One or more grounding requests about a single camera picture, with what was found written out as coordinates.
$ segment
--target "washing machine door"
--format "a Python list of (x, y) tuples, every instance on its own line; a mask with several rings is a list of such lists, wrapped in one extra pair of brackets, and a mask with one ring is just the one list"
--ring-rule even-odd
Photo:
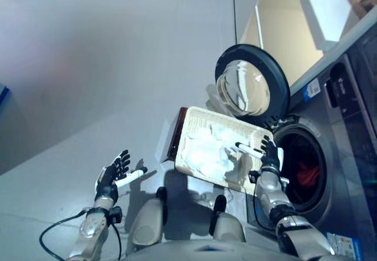
[(223, 104), (239, 120), (270, 129), (285, 117), (288, 82), (266, 51), (247, 44), (228, 48), (217, 61), (215, 78)]

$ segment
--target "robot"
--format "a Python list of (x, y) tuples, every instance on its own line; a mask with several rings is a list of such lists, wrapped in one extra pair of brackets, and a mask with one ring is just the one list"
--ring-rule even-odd
[[(209, 233), (213, 240), (187, 240), (161, 243), (163, 226), (167, 220), (167, 191), (160, 187), (156, 197), (139, 211), (128, 236), (125, 260), (350, 260), (335, 255), (331, 245), (313, 225), (293, 207), (283, 191), (277, 147), (268, 137), (262, 141), (264, 151), (262, 167), (251, 171), (249, 179), (256, 184), (256, 196), (262, 203), (264, 214), (275, 226), (281, 252), (270, 251), (246, 243), (241, 223), (225, 213), (226, 198), (218, 196), (214, 205)], [(147, 172), (145, 167), (129, 171), (130, 155), (123, 151), (113, 163), (104, 167), (96, 182), (97, 195), (94, 206), (83, 210), (86, 214), (78, 239), (67, 261), (97, 261), (108, 236), (108, 227), (121, 221), (122, 212), (114, 207), (118, 199), (118, 187), (128, 184)], [(42, 241), (47, 228), (39, 238), (42, 247), (58, 260), (63, 258), (47, 249)]]

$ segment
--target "sticker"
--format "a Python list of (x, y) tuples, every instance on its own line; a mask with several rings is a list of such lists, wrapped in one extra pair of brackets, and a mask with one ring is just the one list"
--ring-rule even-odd
[(305, 102), (308, 102), (311, 98), (313, 98), (315, 95), (320, 93), (320, 86), (319, 86), (318, 78), (315, 78), (308, 85), (304, 86), (302, 88), (302, 92), (304, 94)]
[(361, 248), (358, 239), (340, 236), (338, 234), (326, 234), (335, 254), (346, 256), (353, 260), (362, 261)]

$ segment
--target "robot forearm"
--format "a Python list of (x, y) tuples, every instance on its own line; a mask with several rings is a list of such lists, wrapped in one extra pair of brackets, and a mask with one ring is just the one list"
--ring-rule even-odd
[(256, 195), (261, 200), (263, 212), (275, 226), (281, 251), (305, 261), (348, 260), (335, 256), (324, 235), (298, 214), (283, 192), (276, 171), (262, 167), (256, 182)]

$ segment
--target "robotic arm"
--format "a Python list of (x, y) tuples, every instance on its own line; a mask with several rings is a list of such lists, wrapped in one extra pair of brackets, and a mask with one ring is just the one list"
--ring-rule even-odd
[(95, 183), (97, 194), (94, 205), (87, 211), (87, 216), (80, 226), (78, 239), (68, 261), (99, 260), (102, 246), (108, 236), (108, 227), (112, 225), (117, 232), (114, 223), (120, 223), (122, 219), (121, 208), (114, 207), (118, 200), (118, 188), (147, 172), (145, 167), (128, 171), (129, 159), (128, 150), (125, 150), (110, 166), (101, 170)]
[(273, 222), (281, 251), (304, 261), (348, 260), (335, 256), (331, 245), (318, 229), (301, 216), (282, 190), (277, 147), (267, 136), (262, 141), (265, 155), (259, 172), (249, 173), (250, 182), (256, 183), (256, 196), (265, 215)]

